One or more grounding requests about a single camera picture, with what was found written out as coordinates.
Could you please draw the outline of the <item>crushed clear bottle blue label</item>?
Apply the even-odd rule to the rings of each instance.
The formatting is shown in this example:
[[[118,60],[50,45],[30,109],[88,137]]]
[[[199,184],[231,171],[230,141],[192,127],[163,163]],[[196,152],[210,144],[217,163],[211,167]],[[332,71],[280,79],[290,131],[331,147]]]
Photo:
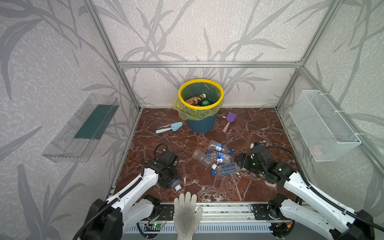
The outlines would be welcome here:
[[[207,152],[207,156],[213,159],[216,164],[230,164],[232,162],[231,155],[217,151]]]

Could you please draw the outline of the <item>clear ribbed bottle white cap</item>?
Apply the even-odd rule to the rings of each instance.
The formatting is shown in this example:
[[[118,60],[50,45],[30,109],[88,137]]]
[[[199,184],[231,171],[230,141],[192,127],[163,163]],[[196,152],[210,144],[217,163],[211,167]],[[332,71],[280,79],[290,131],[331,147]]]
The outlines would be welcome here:
[[[215,170],[218,167],[215,161],[201,150],[195,150],[192,157],[207,169]]]

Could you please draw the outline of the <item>small clear bottle blue label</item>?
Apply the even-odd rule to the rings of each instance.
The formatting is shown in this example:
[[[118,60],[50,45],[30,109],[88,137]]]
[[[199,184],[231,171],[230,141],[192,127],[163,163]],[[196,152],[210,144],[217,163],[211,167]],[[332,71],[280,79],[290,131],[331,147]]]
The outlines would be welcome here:
[[[211,140],[209,142],[208,149],[210,151],[216,151],[216,152],[227,154],[230,156],[233,154],[233,151],[230,150],[228,146],[218,143],[214,140]]]

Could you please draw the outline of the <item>green soda bottle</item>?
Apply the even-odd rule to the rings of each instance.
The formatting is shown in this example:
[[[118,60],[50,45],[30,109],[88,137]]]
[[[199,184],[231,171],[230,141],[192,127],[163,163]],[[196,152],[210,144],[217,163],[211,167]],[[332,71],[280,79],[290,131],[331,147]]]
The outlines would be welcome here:
[[[199,102],[199,106],[200,107],[206,107],[206,106],[210,106],[212,103],[206,99],[203,99]]]

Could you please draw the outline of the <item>brown tea bottle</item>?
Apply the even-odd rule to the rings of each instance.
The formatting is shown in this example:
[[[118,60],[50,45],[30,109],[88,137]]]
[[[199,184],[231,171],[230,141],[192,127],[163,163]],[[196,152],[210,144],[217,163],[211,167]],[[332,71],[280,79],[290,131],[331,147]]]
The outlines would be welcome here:
[[[206,98],[206,94],[201,94],[199,96],[191,97],[191,98],[185,100],[185,102],[191,106],[198,106],[200,104],[200,102],[202,100],[204,100],[205,98]]]

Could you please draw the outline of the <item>clear bottle blue label white cap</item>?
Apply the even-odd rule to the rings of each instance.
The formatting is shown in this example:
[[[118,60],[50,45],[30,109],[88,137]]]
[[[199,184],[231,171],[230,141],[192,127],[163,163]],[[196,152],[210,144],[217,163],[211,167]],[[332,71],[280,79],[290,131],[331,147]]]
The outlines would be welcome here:
[[[182,187],[180,185],[180,180],[177,179],[171,183],[171,187],[174,188],[176,191],[179,191]]]

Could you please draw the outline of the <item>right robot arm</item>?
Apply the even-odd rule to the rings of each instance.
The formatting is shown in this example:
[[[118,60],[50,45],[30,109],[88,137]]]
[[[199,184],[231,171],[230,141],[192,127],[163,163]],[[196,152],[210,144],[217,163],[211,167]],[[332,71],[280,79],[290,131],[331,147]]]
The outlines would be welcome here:
[[[240,154],[236,162],[240,168],[281,185],[312,207],[305,208],[278,194],[268,203],[267,212],[273,219],[284,217],[293,220],[328,240],[373,240],[375,230],[384,230],[374,223],[368,212],[357,212],[332,199],[285,162],[272,160],[268,164],[259,153]]]

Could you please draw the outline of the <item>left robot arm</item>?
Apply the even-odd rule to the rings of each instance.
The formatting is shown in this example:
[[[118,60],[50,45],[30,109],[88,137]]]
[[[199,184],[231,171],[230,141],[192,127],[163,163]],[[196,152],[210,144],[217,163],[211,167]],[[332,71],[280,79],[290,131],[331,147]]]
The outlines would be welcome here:
[[[105,201],[96,200],[90,207],[84,225],[74,240],[120,240],[123,234],[142,220],[166,216],[159,199],[143,194],[155,186],[181,188],[175,167],[147,164],[141,173],[122,190]]]

